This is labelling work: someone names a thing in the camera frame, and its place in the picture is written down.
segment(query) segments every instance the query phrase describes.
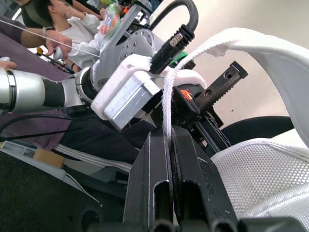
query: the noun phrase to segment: white mesh fabric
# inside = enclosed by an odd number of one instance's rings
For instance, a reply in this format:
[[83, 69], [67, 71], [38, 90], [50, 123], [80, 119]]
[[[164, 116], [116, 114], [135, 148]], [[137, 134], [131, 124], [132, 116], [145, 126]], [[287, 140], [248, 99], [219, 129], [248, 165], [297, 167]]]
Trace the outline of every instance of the white mesh fabric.
[[253, 139], [219, 152], [211, 160], [237, 217], [293, 216], [308, 226], [309, 203], [301, 210], [297, 207], [309, 199], [309, 149]]

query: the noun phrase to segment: white shirt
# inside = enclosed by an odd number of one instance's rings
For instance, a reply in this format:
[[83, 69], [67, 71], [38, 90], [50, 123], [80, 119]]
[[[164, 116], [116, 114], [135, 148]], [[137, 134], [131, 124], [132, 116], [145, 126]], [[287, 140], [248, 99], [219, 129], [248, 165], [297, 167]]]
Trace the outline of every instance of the white shirt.
[[[86, 14], [84, 19], [72, 17], [68, 19], [71, 27], [61, 32], [72, 39], [74, 48], [89, 52], [91, 54], [99, 55], [100, 51], [97, 50], [97, 44], [94, 40], [95, 34], [98, 32], [97, 27], [100, 21], [94, 15]], [[98, 57], [88, 53], [72, 49], [69, 53], [69, 59], [81, 68], [92, 66]]]

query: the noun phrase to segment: white wall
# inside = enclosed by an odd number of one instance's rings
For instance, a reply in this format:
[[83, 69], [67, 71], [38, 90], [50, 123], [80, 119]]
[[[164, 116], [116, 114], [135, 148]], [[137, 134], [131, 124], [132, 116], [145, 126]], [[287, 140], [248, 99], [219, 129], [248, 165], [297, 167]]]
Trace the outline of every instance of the white wall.
[[[253, 29], [275, 35], [309, 48], [309, 1], [307, 0], [194, 0], [199, 12], [196, 38], [187, 47], [191, 52], [210, 36], [231, 27]], [[181, 23], [187, 23], [188, 12], [179, 7], [171, 12], [154, 30], [168, 39]], [[202, 55], [195, 60], [195, 70], [211, 84], [232, 61], [248, 72], [219, 102], [217, 113], [225, 125], [240, 119], [287, 115], [279, 93], [265, 71], [248, 54], [228, 51], [224, 57]]]

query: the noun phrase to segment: white string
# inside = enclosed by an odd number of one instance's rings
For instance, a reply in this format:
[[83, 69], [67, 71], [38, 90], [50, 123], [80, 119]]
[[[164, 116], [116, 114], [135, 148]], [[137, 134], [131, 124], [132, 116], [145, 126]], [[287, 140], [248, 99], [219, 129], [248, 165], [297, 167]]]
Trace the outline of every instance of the white string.
[[209, 39], [207, 39], [202, 45], [200, 45], [191, 54], [186, 56], [179, 64], [172, 70], [170, 70], [164, 78], [164, 88], [162, 96], [162, 108], [163, 108], [163, 129], [164, 134], [168, 139], [168, 145], [171, 143], [171, 99], [173, 94], [173, 84], [177, 73], [191, 60], [200, 56], [203, 53], [209, 53], [214, 56], [223, 56], [228, 48], [228, 44], [237, 41], [240, 36], [241, 29], [233, 28], [226, 29]]
[[98, 55], [95, 55], [95, 54], [92, 54], [92, 53], [90, 53], [90, 52], [86, 52], [86, 51], [84, 51], [84, 50], [81, 50], [81, 49], [72, 47], [72, 46], [67, 45], [67, 44], [65, 44], [65, 43], [61, 43], [61, 42], [59, 42], [59, 41], [57, 41], [57, 40], [53, 40], [53, 39], [47, 38], [47, 37], [45, 37], [45, 36], [43, 36], [43, 35], [37, 34], [37, 33], [35, 33], [35, 32], [32, 32], [32, 31], [27, 30], [27, 29], [24, 29], [24, 28], [22, 28], [22, 27], [16, 26], [16, 25], [14, 25], [14, 24], [12, 24], [12, 23], [5, 22], [5, 21], [3, 21], [3, 20], [1, 20], [1, 19], [0, 19], [0, 22], [5, 23], [5, 24], [8, 24], [8, 25], [13, 26], [13, 27], [18, 28], [18, 29], [21, 29], [21, 30], [23, 30], [23, 31], [29, 32], [29, 33], [31, 33], [31, 34], [33, 34], [33, 35], [40, 36], [40, 37], [42, 37], [42, 38], [44, 38], [44, 39], [46, 39], [46, 40], [51, 40], [51, 41], [56, 42], [56, 43], [58, 43], [58, 44], [61, 44], [61, 45], [63, 45], [63, 46], [69, 47], [69, 48], [71, 48], [71, 49], [75, 49], [75, 50], [77, 50], [77, 51], [85, 52], [85, 53], [87, 53], [87, 54], [89, 54], [89, 55], [92, 55], [92, 56], [101, 58], [101, 57], [98, 56]]
[[102, 205], [95, 197], [91, 196], [91, 195], [81, 186], [81, 184], [78, 183], [78, 181], [77, 181], [73, 176], [71, 176], [71, 175], [68, 174], [68, 173], [66, 173], [66, 176], [67, 176], [68, 178], [70, 178], [75, 184], [77, 184], [77, 186], [80, 187], [81, 190], [82, 190], [88, 197], [91, 197], [93, 200], [95, 200], [96, 202], [98, 202], [98, 203], [100, 204], [100, 207], [101, 207], [101, 208], [103, 207], [103, 205]]

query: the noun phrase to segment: hand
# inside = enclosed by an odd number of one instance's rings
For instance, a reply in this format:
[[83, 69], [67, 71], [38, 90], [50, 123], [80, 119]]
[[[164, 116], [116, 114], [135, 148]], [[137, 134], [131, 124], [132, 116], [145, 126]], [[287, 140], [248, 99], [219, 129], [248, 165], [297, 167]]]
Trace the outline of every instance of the hand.
[[75, 73], [78, 73], [80, 70], [82, 70], [77, 64], [73, 64], [72, 68]]
[[71, 17], [77, 17], [77, 18], [80, 18], [80, 19], [84, 19], [86, 17], [86, 15], [83, 13], [83, 12], [80, 12], [76, 9], [74, 9], [73, 7], [70, 7], [68, 6], [66, 8], [66, 12], [65, 12], [65, 15], [67, 18], [71, 18]]
[[[65, 35], [62, 35], [60, 34], [59, 32], [57, 31], [54, 31], [54, 30], [48, 30], [46, 32], [46, 37], [47, 38], [50, 38], [50, 39], [53, 39], [53, 40], [56, 40], [60, 43], [63, 43], [63, 44], [66, 44], [66, 45], [69, 45], [72, 47], [72, 40], [65, 36]], [[72, 50], [70, 47], [67, 47], [67, 46], [64, 46], [64, 45], [61, 45], [57, 42], [54, 42], [54, 41], [51, 41], [51, 40], [47, 40], [46, 41], [46, 47], [48, 49], [48, 52], [46, 53], [47, 56], [50, 56], [51, 54], [54, 53], [54, 50], [55, 48], [59, 46], [62, 53], [63, 53], [63, 58], [66, 59], [68, 58], [68, 54], [69, 52]]]
[[100, 16], [99, 14], [95, 14], [94, 16], [97, 17], [100, 21], [103, 20], [102, 16]]
[[16, 69], [17, 64], [15, 64], [14, 62], [10, 62], [10, 61], [1, 61], [0, 60], [0, 67], [4, 68], [6, 71], [8, 71], [10, 69]]

